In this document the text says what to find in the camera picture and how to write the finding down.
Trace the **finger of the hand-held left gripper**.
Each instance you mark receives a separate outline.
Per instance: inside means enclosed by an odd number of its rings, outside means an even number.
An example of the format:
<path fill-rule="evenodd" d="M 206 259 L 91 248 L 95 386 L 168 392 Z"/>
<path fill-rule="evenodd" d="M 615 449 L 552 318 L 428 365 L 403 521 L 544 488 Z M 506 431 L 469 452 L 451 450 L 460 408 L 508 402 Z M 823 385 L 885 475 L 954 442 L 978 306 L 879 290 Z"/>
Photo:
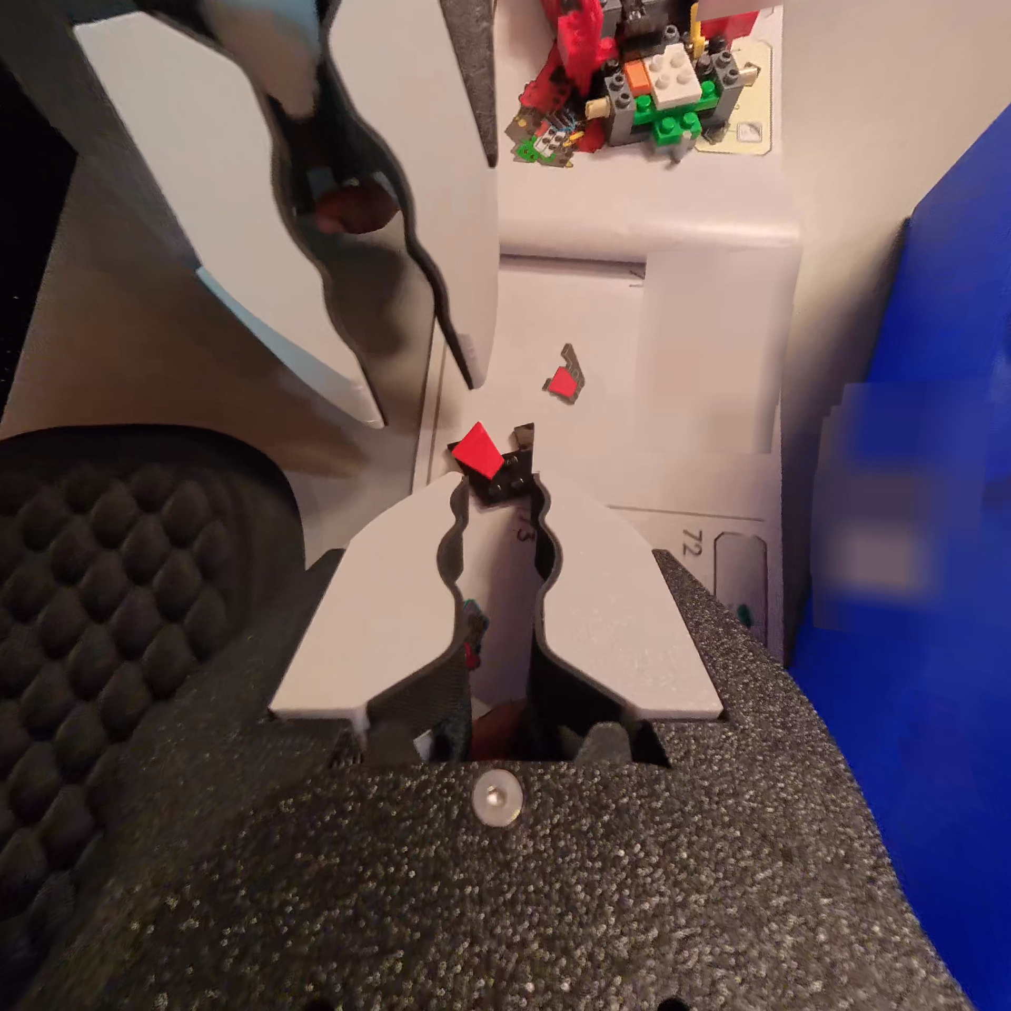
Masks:
<path fill-rule="evenodd" d="M 276 142 L 246 75 L 145 12 L 78 24 L 78 44 L 215 298 L 304 384 L 370 429 L 386 419 L 335 324 L 321 269 L 282 214 Z"/>
<path fill-rule="evenodd" d="M 444 339 L 480 388 L 498 313 L 498 183 L 441 3 L 337 2 L 326 41 L 351 120 L 391 170 Z"/>

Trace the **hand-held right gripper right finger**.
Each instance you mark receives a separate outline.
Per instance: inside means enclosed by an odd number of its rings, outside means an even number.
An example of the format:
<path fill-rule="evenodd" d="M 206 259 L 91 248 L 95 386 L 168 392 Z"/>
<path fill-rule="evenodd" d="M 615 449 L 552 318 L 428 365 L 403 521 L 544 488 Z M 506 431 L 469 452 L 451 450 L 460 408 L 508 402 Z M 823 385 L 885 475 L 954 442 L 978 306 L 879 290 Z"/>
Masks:
<path fill-rule="evenodd" d="M 713 721 L 723 704 L 645 538 L 559 472 L 535 476 L 541 655 L 634 719 Z"/>

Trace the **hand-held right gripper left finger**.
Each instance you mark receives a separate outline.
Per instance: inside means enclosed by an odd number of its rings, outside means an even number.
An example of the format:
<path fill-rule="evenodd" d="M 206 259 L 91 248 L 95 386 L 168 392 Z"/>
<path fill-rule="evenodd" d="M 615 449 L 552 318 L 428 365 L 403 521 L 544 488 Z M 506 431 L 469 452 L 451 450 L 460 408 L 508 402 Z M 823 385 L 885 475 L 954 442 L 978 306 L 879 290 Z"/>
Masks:
<path fill-rule="evenodd" d="M 412 739 L 469 700 L 458 588 L 470 486 L 449 473 L 349 544 L 269 704 L 280 719 L 393 724 Z"/>

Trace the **black lego plate red tile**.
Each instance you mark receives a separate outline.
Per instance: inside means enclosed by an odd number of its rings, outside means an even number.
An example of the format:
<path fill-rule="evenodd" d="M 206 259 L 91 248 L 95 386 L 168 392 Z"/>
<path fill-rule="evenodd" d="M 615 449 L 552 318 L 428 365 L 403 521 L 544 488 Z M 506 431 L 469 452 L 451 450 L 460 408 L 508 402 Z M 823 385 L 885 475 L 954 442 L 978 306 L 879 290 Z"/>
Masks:
<path fill-rule="evenodd" d="M 482 423 L 473 428 L 448 450 L 459 469 L 467 476 L 471 491 L 485 507 L 497 507 L 521 499 L 533 488 L 535 424 L 513 429 L 516 448 L 499 452 Z"/>

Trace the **small grey lego assembly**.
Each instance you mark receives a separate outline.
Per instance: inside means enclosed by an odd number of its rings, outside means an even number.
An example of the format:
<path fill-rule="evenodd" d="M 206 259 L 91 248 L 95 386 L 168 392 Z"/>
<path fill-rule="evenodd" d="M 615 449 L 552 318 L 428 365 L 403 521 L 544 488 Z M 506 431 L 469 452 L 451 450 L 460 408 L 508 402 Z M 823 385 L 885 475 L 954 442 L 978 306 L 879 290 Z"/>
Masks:
<path fill-rule="evenodd" d="M 517 163 L 547 168 L 568 168 L 584 136 L 584 122 L 563 109 L 544 114 L 521 107 L 507 127 L 512 159 Z"/>

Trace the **partly built lego model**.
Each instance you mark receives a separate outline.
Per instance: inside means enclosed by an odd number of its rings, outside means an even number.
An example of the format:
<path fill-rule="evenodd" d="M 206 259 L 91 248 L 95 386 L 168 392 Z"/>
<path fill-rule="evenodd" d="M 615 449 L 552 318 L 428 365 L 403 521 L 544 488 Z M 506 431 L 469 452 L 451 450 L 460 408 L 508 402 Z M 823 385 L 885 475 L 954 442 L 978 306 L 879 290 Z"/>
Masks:
<path fill-rule="evenodd" d="M 539 6 L 550 43 L 516 115 L 521 107 L 569 110 L 584 122 L 576 155 L 642 145 L 679 163 L 696 148 L 771 152 L 775 74 L 766 24 L 777 17 L 775 2 Z"/>

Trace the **white lego instruction booklet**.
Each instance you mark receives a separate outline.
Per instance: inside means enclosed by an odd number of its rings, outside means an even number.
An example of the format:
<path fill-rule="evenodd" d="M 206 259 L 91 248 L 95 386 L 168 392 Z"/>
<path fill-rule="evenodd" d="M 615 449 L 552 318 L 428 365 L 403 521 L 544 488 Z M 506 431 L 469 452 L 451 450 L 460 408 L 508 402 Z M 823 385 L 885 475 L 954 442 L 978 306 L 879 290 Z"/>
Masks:
<path fill-rule="evenodd" d="M 499 180 L 497 328 L 467 389 L 440 332 L 412 487 L 454 469 L 483 423 L 501 448 L 536 425 L 537 469 L 560 471 L 685 566 L 784 656 L 779 391 L 802 241 L 782 170 L 782 23 L 771 29 L 772 148 L 679 163 L 642 145 L 566 169 L 512 159 Z M 574 405 L 542 390 L 575 348 Z"/>

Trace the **grey lego wedge red tile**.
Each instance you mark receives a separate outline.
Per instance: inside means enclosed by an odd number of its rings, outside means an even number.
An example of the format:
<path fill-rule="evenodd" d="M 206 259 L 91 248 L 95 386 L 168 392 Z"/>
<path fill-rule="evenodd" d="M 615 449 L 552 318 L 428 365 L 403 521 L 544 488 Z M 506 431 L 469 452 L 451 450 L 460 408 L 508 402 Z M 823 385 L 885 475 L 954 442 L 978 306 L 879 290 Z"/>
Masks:
<path fill-rule="evenodd" d="M 560 355 L 562 364 L 545 380 L 542 390 L 568 405 L 574 405 L 586 386 L 586 375 L 571 343 L 562 347 Z"/>

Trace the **person's left hand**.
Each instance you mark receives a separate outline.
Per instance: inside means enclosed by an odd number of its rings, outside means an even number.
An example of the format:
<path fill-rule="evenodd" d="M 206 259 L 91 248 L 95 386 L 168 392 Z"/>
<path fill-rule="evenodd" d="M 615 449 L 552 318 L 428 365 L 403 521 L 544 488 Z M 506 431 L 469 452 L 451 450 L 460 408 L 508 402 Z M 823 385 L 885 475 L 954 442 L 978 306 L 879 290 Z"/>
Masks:
<path fill-rule="evenodd" d="M 323 234 L 370 234 L 383 229 L 398 210 L 387 188 L 370 176 L 321 193 L 312 221 Z"/>

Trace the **black honeycomb cushion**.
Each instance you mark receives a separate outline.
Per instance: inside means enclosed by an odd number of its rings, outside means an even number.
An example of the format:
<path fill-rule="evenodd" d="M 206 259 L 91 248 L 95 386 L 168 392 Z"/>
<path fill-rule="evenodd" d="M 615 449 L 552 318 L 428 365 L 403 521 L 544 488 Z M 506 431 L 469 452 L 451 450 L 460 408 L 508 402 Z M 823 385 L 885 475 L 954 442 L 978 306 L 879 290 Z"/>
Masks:
<path fill-rule="evenodd" d="M 151 708 L 304 560 L 293 490 L 236 439 L 164 425 L 2 441 L 2 923 L 45 917 L 102 832 Z"/>

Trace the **blue fabric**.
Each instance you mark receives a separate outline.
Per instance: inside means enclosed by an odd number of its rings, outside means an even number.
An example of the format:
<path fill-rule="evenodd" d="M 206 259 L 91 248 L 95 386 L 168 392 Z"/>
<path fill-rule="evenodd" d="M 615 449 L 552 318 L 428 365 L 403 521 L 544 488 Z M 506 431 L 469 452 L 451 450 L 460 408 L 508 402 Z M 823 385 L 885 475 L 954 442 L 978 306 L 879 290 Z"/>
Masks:
<path fill-rule="evenodd" d="M 790 665 L 979 1009 L 1009 1009 L 1009 116 L 908 219 L 866 381 L 823 423 Z"/>

